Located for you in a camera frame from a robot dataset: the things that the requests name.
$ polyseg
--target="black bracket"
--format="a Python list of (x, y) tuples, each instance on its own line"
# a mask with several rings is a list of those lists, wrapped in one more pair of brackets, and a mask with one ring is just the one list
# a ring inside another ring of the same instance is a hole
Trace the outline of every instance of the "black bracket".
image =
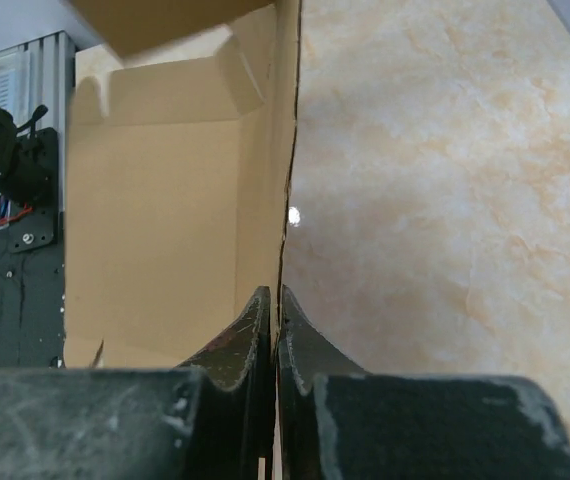
[[(9, 250), (12, 253), (25, 252), (44, 247), (58, 238), (58, 133), (53, 128), (45, 128), (18, 139), (26, 152), (33, 152), (34, 161), (50, 175), (50, 192), (32, 211), (9, 225)], [(23, 211), (24, 206), (11, 203), (10, 216)]]

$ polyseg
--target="marble pattern tabletop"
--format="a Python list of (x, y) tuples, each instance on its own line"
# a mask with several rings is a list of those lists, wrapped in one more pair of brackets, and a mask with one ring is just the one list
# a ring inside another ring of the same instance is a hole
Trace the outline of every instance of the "marble pattern tabletop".
[(570, 36), (544, 0), (305, 0), (284, 281), (376, 372), (511, 373), (570, 429)]

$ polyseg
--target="cardboard box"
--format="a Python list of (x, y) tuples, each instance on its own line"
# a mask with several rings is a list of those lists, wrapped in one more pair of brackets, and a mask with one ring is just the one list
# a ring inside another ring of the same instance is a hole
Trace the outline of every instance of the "cardboard box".
[(72, 3), (122, 57), (233, 32), (212, 57), (114, 72), (106, 116), (89, 79), (71, 106), (65, 363), (103, 345), (106, 367), (172, 367), (257, 286), (278, 301), (299, 2)]

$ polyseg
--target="marble table surface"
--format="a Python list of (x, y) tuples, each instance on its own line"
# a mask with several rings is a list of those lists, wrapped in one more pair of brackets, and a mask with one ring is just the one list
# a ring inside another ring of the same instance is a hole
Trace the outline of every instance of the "marble table surface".
[(284, 282), (364, 367), (570, 429), (570, 36), (544, 0), (306, 0)]

